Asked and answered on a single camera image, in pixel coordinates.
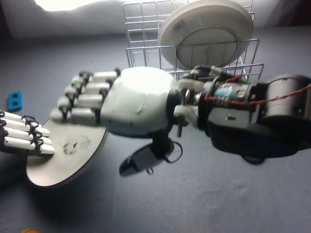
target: white wall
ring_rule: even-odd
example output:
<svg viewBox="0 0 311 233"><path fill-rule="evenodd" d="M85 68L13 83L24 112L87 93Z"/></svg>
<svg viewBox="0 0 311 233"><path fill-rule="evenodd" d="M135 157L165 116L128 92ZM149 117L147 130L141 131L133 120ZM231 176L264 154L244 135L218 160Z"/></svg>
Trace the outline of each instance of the white wall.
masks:
<svg viewBox="0 0 311 233"><path fill-rule="evenodd" d="M124 33L122 5L126 0L104 0L72 11L58 12L43 10L35 0L1 2L14 38ZM250 0L237 2L247 4ZM297 3L299 0L254 0L255 26L275 26L278 19L295 8Z"/></svg>

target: blue toy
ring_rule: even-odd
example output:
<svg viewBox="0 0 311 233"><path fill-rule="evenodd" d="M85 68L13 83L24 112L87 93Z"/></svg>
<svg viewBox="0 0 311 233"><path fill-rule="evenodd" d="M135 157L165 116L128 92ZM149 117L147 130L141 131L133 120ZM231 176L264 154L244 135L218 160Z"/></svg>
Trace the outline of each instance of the blue toy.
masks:
<svg viewBox="0 0 311 233"><path fill-rule="evenodd" d="M16 112L23 108L23 94L20 91L9 94L8 111Z"/></svg>

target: bright light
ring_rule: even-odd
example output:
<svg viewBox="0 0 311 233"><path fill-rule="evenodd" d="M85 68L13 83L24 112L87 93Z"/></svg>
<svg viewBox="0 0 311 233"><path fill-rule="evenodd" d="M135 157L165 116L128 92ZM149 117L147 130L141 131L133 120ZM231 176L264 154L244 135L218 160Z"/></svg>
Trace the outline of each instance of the bright light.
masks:
<svg viewBox="0 0 311 233"><path fill-rule="evenodd" d="M46 11L70 11L103 0L35 0Z"/></svg>

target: red wire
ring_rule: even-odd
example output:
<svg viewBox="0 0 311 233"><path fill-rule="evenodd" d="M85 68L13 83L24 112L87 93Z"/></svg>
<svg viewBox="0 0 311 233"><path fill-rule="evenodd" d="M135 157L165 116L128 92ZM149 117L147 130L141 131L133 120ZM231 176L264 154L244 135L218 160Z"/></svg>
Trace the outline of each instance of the red wire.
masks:
<svg viewBox="0 0 311 233"><path fill-rule="evenodd" d="M298 94L302 94L304 92L306 92L307 90L311 89L311 84L304 87L304 88L301 88L300 90L298 91L293 91L291 92L290 94L288 95L285 95L285 96L277 96L277 97L274 97L273 99L270 99L270 100L259 100L259 101L251 101L249 103L247 102L242 102L242 101L230 101L230 100L226 100L224 97L220 97L220 98L216 98L216 97L212 97L212 96L209 96L209 94L207 94L204 98L205 101L214 101L214 100L220 100L222 102L225 102L225 103L230 103L230 104L235 104L235 105L240 105L240 106L250 106L250 105L264 105L268 102L272 102L272 101L276 101L276 100L282 100L282 99L286 99L288 97L291 97L291 96L294 96L294 95L298 95Z"/></svg>

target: wire basket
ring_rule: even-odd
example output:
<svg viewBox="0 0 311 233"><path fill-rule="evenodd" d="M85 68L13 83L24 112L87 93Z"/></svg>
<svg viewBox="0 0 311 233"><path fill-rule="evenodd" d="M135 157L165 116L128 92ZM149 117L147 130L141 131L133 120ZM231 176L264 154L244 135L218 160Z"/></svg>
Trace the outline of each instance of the wire basket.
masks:
<svg viewBox="0 0 311 233"><path fill-rule="evenodd" d="M254 20L255 14L251 12L253 0L242 0L239 2L251 15ZM158 46L157 36L158 32L165 21L165 19L178 7L189 3L189 0L160 0L160 1L148 1L148 2L134 2L125 3L123 5L124 17L125 17L125 30L126 38L128 42L128 48L126 55L128 59L129 67L155 67L162 69L166 72L174 74L177 79L181 78L183 74L189 72L189 70L178 69L177 62L177 50L180 47L187 47L191 59L191 69L197 64L195 56L193 54L196 50L200 50L202 47L205 49L212 49L215 46L221 46L224 49L221 57L225 57L227 44L224 43L206 43L201 45L182 45L182 46ZM263 70L263 64L254 64L254 59L259 45L258 39L239 41L238 43L249 43L248 49L238 53L238 59L223 67L223 70L228 73L241 74L246 79L250 77L259 79ZM161 50L163 48L170 47L172 52L175 52L176 61L175 64L170 64L163 57ZM208 65L209 50L206 52L206 65Z"/></svg>

